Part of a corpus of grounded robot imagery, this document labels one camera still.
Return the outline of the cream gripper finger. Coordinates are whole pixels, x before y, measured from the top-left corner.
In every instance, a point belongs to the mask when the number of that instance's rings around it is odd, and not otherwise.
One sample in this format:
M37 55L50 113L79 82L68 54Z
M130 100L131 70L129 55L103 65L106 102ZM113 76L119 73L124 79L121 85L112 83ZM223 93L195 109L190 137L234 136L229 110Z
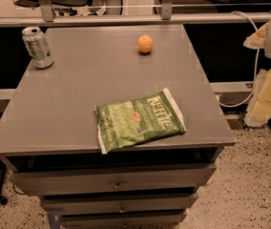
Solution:
M260 70L253 87L244 123L249 127L261 127L271 118L271 69Z
M248 36L244 42L243 46L248 49L263 49L264 48L264 39L266 34L267 24L262 25L254 33Z

